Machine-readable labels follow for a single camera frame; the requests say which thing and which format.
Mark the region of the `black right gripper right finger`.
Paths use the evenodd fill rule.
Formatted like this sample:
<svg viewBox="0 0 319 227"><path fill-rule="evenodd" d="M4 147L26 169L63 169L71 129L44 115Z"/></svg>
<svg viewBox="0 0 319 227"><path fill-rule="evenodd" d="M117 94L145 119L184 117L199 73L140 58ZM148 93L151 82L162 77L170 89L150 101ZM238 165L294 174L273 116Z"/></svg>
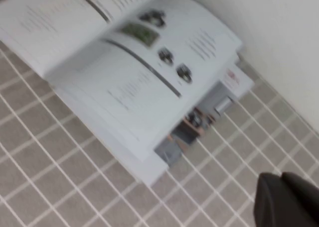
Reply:
<svg viewBox="0 0 319 227"><path fill-rule="evenodd" d="M315 185L292 172L283 172L281 179L305 208L319 207L319 189Z"/></svg>

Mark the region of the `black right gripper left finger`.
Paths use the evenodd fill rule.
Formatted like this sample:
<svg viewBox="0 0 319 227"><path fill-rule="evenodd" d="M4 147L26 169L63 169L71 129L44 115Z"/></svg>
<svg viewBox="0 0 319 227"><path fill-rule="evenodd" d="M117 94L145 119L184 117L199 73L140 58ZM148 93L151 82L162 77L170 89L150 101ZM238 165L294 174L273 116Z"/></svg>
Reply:
<svg viewBox="0 0 319 227"><path fill-rule="evenodd" d="M257 227L317 227L319 208L305 208L281 175L259 175L254 203Z"/></svg>

